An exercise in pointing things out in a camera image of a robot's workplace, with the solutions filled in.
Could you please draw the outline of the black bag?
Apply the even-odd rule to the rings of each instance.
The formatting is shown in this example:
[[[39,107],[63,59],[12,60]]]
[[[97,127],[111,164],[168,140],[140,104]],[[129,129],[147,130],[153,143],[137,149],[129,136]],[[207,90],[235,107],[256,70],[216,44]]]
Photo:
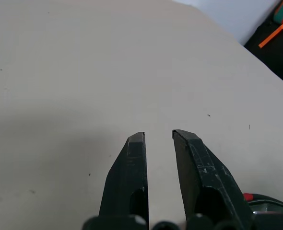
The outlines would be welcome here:
[[[259,44],[278,27],[271,20],[264,21],[244,47],[283,80],[283,30],[263,48],[259,47]]]

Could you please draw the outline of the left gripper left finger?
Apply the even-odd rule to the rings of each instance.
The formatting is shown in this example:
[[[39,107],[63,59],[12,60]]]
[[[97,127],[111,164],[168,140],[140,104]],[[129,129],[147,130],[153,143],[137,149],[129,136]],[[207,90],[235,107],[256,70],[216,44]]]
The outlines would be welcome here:
[[[137,215],[149,221],[145,133],[128,137],[109,170],[100,216]]]

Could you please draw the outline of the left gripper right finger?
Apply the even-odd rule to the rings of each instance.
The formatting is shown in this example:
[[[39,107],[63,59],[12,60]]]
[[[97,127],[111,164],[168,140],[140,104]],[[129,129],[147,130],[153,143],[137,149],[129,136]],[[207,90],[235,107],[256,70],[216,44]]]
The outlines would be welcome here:
[[[196,134],[173,130],[177,171],[187,219],[202,214],[213,224],[251,224],[252,211],[227,167]]]

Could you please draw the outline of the black paddle cover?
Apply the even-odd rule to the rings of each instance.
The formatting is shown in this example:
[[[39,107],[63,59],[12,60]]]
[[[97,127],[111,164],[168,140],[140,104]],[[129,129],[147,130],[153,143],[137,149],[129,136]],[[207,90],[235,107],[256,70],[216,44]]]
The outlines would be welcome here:
[[[253,212],[251,230],[283,230],[283,202],[275,198],[244,193]]]

